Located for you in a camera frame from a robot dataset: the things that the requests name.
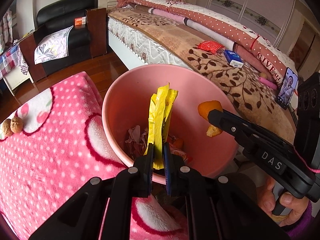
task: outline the brown floral blanket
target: brown floral blanket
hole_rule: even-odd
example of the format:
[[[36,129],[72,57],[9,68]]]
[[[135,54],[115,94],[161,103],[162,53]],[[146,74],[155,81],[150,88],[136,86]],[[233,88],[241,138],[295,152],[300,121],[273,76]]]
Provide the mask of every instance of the brown floral blanket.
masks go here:
[[[243,118],[293,142],[294,131],[289,120],[275,103],[273,91],[259,82],[259,73],[253,67],[245,63],[242,68],[234,68],[223,54],[197,49],[198,44],[212,38],[184,24],[136,9],[112,8],[108,17],[144,33],[211,80]]]

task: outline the metal screw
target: metal screw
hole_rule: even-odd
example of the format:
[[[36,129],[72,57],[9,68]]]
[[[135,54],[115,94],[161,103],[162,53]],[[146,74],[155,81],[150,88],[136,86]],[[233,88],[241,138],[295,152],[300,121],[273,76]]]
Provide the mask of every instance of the metal screw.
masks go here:
[[[90,183],[92,185],[97,185],[100,183],[100,179],[98,177],[94,177],[94,178],[90,179]]]
[[[130,174],[134,174],[134,173],[138,172],[138,168],[136,168],[136,167],[130,167],[130,168],[128,169],[128,172],[129,172]]]
[[[228,182],[228,178],[227,178],[226,176],[220,176],[220,177],[218,178],[218,181],[219,181],[220,183],[225,184],[225,183]]]
[[[190,168],[188,166],[182,166],[180,168],[180,171],[183,173],[188,173],[190,171]]]

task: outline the pink trash bin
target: pink trash bin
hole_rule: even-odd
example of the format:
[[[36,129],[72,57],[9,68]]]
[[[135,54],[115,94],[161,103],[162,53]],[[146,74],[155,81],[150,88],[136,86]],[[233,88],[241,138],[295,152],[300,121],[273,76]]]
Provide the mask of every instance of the pink trash bin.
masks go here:
[[[169,134],[184,140],[184,151],[193,160],[188,166],[213,178],[233,160],[238,144],[223,132],[210,138],[209,123],[197,107],[204,101],[218,100],[222,107],[236,113],[227,96],[202,75],[183,67],[153,64],[134,68],[121,75],[109,88],[102,107],[102,122],[107,139],[120,160],[128,167],[133,160],[124,152],[128,129],[148,126],[149,104],[157,88],[170,83],[178,90],[173,104]],[[153,181],[165,184],[165,177],[153,173]]]

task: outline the yellow wrapper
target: yellow wrapper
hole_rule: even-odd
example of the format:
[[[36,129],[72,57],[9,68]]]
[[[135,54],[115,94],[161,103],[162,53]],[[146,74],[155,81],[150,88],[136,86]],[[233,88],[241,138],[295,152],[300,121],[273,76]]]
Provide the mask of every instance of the yellow wrapper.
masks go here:
[[[160,170],[164,168],[162,160],[162,142],[167,141],[172,104],[177,97],[178,92],[169,89],[169,84],[159,87],[157,94],[153,94],[149,107],[149,131],[148,144],[154,145],[155,159],[153,168]]]

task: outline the pink polka dot blanket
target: pink polka dot blanket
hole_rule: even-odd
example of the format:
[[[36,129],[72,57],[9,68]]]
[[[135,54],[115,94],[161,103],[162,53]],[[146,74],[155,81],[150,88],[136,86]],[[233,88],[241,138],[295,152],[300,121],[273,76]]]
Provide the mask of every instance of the pink polka dot blanket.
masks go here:
[[[10,137],[0,132],[0,213],[20,240],[90,178],[112,178],[126,168],[106,139],[101,106],[95,85],[82,72],[9,116],[21,117],[24,127]],[[152,196],[132,201],[130,239],[187,238],[186,220],[177,210],[164,211]]]
[[[294,72],[294,62],[271,43],[253,30],[239,22],[209,9],[178,1],[168,0],[127,0],[131,3],[156,8],[172,14],[186,17],[204,27],[242,45],[251,52],[271,72],[278,86],[280,86],[286,68]]]

